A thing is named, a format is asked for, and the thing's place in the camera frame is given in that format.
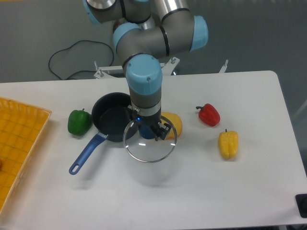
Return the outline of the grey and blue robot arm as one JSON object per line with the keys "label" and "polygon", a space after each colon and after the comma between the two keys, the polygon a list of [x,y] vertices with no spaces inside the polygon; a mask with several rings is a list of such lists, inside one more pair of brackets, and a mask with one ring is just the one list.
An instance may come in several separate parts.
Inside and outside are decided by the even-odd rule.
{"label": "grey and blue robot arm", "polygon": [[163,73],[160,58],[204,47],[208,26],[191,14],[185,0],[156,0],[159,21],[149,0],[85,0],[93,23],[122,20],[113,32],[115,52],[128,83],[133,119],[150,138],[165,139],[171,129],[161,122]]}

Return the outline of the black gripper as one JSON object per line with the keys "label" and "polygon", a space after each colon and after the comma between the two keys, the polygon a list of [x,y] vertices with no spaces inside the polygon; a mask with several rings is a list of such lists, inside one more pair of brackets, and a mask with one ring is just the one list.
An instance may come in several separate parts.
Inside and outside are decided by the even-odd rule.
{"label": "black gripper", "polygon": [[155,141],[159,139],[165,140],[171,130],[171,125],[168,123],[161,123],[161,108],[157,107],[143,109],[138,107],[128,106],[128,112],[132,121],[139,126],[149,127],[155,133]]}

